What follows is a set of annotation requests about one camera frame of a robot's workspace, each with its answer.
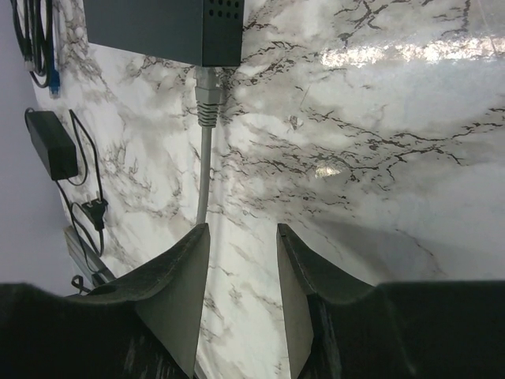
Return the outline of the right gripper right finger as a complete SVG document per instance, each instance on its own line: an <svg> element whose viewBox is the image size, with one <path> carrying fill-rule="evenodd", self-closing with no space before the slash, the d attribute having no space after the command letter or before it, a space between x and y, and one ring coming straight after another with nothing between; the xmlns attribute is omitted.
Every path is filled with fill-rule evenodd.
<svg viewBox="0 0 505 379"><path fill-rule="evenodd" d="M292 378L501 378L503 281L367 284L277 227Z"/></svg>

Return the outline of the black network switch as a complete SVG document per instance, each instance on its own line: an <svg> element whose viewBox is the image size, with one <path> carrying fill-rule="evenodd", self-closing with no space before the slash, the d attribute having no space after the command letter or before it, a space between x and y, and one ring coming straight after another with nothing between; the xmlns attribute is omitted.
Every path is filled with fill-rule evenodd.
<svg viewBox="0 0 505 379"><path fill-rule="evenodd" d="M202 67L241 63L239 0L87 0L88 41Z"/></svg>

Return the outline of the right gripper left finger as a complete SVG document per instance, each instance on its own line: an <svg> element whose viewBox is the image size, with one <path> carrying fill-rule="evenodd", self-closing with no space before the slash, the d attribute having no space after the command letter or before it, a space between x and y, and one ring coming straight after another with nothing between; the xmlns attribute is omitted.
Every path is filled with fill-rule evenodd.
<svg viewBox="0 0 505 379"><path fill-rule="evenodd" d="M209 253L202 223L87 295L4 283L2 377L194 377Z"/></svg>

